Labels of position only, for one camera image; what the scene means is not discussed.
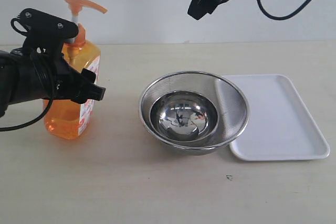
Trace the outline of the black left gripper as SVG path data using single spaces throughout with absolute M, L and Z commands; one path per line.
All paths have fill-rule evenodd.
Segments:
M 95 83 L 97 75 L 85 68 L 78 72 L 65 60 L 63 53 L 53 56 L 32 52 L 31 61 L 45 98 L 71 100 L 77 104 L 103 99 L 106 88 Z

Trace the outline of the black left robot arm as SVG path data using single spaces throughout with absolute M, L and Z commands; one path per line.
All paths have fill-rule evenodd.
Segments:
M 38 99 L 101 101 L 106 89 L 95 84 L 96 74 L 71 67 L 62 57 L 32 51 L 1 51 L 1 116 L 9 105 Z

